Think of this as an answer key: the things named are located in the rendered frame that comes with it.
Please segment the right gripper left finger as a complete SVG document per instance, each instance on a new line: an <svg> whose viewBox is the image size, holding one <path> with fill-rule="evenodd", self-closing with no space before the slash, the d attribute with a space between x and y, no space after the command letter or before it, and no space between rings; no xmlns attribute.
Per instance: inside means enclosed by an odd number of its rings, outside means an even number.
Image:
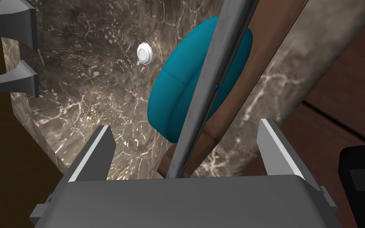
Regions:
<svg viewBox="0 0 365 228"><path fill-rule="evenodd" d="M68 182L106 180L115 150L111 127L98 126L71 164Z"/></svg>

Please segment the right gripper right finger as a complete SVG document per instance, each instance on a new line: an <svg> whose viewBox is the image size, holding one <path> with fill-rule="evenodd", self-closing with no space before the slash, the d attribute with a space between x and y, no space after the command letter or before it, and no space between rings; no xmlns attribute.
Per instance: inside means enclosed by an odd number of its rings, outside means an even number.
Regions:
<svg viewBox="0 0 365 228"><path fill-rule="evenodd" d="M268 175L297 175L321 190L320 185L271 118L260 119L257 145Z"/></svg>

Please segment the grey metal bar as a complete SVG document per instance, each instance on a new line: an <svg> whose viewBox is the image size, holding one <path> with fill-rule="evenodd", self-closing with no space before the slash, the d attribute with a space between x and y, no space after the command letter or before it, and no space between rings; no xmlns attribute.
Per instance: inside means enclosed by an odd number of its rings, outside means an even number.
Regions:
<svg viewBox="0 0 365 228"><path fill-rule="evenodd" d="M259 0L224 0L167 178L181 178Z"/></svg>

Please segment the white round knob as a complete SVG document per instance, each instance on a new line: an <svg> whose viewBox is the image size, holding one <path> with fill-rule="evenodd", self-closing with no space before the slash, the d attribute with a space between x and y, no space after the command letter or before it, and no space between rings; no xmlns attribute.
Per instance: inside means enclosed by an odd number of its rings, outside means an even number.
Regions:
<svg viewBox="0 0 365 228"><path fill-rule="evenodd" d="M139 62L141 62L144 65L148 65L152 62L154 53L149 44L141 43L137 48L137 56Z"/></svg>

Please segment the grey curved fixture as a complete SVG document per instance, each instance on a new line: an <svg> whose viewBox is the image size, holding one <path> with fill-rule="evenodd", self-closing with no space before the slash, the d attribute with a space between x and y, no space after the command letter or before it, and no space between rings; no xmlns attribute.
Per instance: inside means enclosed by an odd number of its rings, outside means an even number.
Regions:
<svg viewBox="0 0 365 228"><path fill-rule="evenodd" d="M36 10L26 0L0 1L0 37L38 49ZM21 60L15 69L0 75L0 93L26 93L39 97L37 73Z"/></svg>

